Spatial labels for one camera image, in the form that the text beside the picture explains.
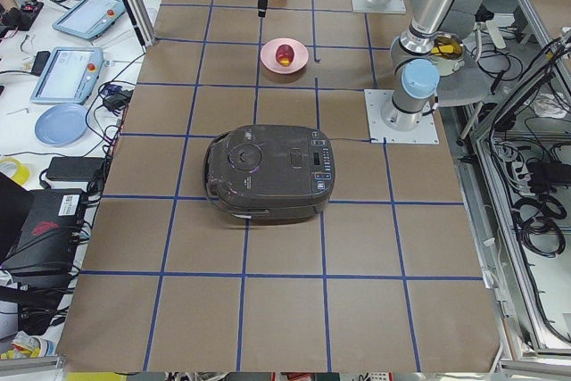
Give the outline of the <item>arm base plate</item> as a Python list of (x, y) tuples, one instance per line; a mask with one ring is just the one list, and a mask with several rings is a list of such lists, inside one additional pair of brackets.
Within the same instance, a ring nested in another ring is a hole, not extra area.
[(369, 139), (376, 144), (438, 145), (439, 137), (429, 103), (417, 113), (393, 105), (393, 91), (364, 91)]
[(357, 13), (404, 14), (404, 0), (352, 0), (352, 11)]

